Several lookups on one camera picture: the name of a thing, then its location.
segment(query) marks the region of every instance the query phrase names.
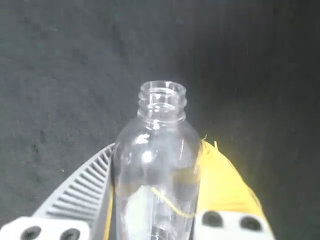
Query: yellow string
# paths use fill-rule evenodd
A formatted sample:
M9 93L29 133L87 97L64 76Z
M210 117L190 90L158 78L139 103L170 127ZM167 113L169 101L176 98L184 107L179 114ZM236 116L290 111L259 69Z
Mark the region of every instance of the yellow string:
M154 192L157 197L159 197L161 200L163 200L166 204L169 205L170 208L172 208L173 211L175 211L176 214L184 217L184 218L193 218L195 214L187 214L182 211L180 211L164 194L159 192L155 187L152 187L152 192Z

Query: bottle opening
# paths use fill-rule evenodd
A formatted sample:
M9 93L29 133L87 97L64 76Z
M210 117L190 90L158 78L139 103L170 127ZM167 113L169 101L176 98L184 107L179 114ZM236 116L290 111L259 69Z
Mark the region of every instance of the bottle opening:
M157 121L185 118L186 88L172 81L149 81L140 88L138 116Z

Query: bottle body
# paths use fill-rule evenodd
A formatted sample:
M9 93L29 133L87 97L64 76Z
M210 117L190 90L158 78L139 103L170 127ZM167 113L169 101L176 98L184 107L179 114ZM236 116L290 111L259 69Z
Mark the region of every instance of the bottle body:
M201 141L185 121L184 104L179 105L181 86L146 84L138 116L114 146L117 239L188 240L199 190Z

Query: plastic part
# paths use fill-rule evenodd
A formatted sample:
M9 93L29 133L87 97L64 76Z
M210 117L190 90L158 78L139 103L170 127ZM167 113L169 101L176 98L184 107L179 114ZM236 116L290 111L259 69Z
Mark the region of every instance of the plastic part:
M194 240L275 240L263 217L242 212L218 211L215 213L221 217L223 225L216 227L203 223L207 213L210 211L199 212L195 216ZM243 220L248 219L254 220L255 226L259 226L259 229L243 228Z
M97 227L100 228L99 235L103 235L108 212L106 208L110 205L109 201L112 201L112 148L113 144L108 145L79 167L33 216L84 221L93 236L97 234Z
M89 240L90 228L87 223L79 220L20 217L1 228L0 239Z

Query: black background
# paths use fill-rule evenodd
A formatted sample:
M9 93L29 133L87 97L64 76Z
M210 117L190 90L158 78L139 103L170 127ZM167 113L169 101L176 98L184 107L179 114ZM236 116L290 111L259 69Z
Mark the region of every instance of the black background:
M316 3L0 0L0 225L114 141L141 83L171 80L275 236L319 239Z

